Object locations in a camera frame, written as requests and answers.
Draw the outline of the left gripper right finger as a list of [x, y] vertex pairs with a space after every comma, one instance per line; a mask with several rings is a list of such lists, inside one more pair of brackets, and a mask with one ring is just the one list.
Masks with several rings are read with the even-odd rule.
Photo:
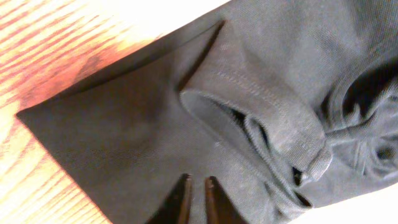
[[205, 179], [207, 224], [247, 224], [214, 176]]

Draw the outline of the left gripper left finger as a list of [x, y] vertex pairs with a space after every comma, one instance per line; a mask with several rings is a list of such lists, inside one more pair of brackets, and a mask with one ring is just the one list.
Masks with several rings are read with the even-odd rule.
[[183, 174], [147, 224], [188, 224], [192, 203], [192, 176]]

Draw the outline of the black knit garment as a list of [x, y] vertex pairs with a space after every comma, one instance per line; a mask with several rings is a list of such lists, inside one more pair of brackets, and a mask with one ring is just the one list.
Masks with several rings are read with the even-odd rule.
[[231, 1], [17, 117], [113, 223], [183, 174], [288, 223], [397, 182], [397, 2]]

